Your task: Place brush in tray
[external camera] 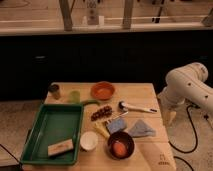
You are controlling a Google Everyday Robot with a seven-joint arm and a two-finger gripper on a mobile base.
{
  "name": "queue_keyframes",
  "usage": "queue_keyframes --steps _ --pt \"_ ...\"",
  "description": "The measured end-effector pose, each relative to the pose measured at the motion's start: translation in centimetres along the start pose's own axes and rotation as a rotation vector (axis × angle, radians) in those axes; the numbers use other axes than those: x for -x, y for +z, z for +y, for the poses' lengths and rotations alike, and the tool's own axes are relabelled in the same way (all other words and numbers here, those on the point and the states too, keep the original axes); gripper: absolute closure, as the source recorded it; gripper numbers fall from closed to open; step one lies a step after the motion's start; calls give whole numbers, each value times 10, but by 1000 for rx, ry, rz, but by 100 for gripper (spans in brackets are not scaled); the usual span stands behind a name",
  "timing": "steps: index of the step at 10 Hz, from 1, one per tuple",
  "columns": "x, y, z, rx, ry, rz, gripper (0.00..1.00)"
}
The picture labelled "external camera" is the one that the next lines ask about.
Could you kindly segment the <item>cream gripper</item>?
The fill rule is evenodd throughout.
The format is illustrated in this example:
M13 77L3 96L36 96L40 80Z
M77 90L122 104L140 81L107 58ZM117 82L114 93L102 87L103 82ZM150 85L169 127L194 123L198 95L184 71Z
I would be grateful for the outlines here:
M176 105L163 102L162 106L162 118L165 126L169 126L176 117Z

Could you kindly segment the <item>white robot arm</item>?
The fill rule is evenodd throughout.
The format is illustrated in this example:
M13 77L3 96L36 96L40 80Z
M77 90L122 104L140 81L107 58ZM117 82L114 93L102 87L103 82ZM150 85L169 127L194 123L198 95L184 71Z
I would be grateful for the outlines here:
M157 95L165 126L172 123L176 116L175 109L185 100L213 114L213 88L205 84L207 78L208 70L199 62L172 69L167 73L166 86Z

